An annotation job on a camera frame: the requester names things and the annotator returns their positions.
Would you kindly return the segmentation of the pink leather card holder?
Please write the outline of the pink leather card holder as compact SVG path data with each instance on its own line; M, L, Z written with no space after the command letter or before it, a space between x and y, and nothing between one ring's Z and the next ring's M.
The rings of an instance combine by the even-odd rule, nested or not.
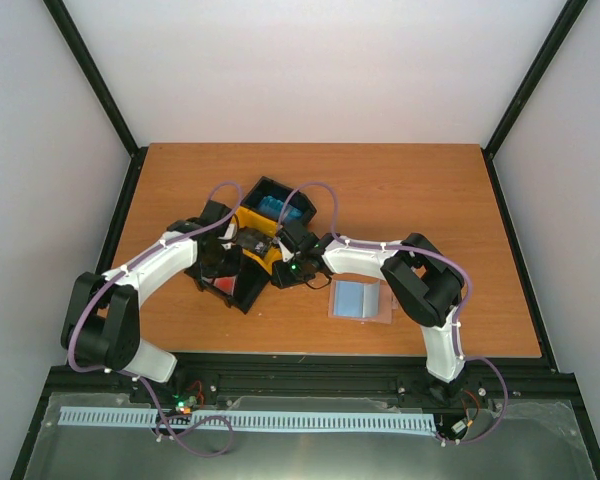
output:
M328 316L361 323L391 324L398 302L388 284L337 280L331 285Z

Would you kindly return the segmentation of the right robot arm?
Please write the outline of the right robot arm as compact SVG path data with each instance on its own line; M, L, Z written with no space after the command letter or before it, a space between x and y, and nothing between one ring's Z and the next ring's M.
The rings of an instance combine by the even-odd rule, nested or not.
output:
M319 238L293 220L276 232L283 271L300 282L315 274L358 275L383 280L406 315L421 328L426 369L451 383L466 361L459 315L473 294L467 272L417 233L402 241L372 242L335 232Z

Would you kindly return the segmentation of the three-compartment card bin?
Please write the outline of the three-compartment card bin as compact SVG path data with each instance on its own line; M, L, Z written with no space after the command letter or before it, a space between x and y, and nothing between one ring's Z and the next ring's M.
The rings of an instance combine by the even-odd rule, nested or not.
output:
M284 266L274 242L277 222L306 226L317 209L303 193L261 177L228 223L229 238L198 237L198 260L184 273L198 290L208 291L227 307L247 313L269 283L278 288L299 283Z

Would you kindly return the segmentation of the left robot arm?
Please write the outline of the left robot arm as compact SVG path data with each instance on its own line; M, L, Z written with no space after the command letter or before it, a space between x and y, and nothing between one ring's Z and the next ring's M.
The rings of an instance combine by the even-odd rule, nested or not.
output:
M203 214L180 220L146 250L102 274L85 272L75 281L61 334L69 366L79 372L121 372L153 381L166 402L181 400L188 378L174 354L144 340L143 303L172 277L198 264L205 240L223 246L236 230L236 208L210 200Z

